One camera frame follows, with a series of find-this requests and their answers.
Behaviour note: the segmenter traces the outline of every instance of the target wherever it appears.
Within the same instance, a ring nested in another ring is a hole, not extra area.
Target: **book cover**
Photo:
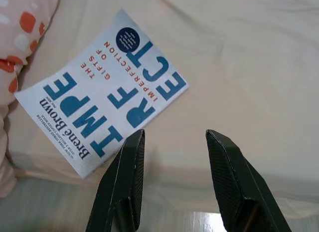
[[[56,74],[15,94],[82,177],[188,88],[124,10]]]

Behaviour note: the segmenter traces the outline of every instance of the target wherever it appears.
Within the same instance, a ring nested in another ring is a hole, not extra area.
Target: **white bed sheet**
[[[229,136],[290,217],[319,214],[319,0],[60,0],[20,84],[55,73],[125,9],[190,89],[146,127],[144,196],[217,211],[205,130]],[[9,115],[18,175],[80,179],[27,113]]]

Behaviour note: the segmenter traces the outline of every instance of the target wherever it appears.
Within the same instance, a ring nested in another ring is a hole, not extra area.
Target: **blue circle sticker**
[[[133,52],[140,45],[140,36],[134,29],[124,27],[116,35],[116,45],[122,52]]]

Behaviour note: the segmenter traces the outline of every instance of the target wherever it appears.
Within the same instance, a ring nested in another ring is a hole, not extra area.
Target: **bed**
[[[230,138],[283,213],[319,214],[319,0],[60,0],[20,89],[52,75],[125,9],[190,84],[146,127],[144,196],[218,211],[205,130]],[[18,176],[81,179],[18,103],[8,117]]]

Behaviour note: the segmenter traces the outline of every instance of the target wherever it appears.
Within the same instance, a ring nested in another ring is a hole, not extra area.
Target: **floor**
[[[0,232],[85,231],[96,188],[20,179],[0,200]],[[288,220],[293,232],[319,231],[319,217]],[[177,211],[143,201],[139,232],[224,232],[219,214]]]

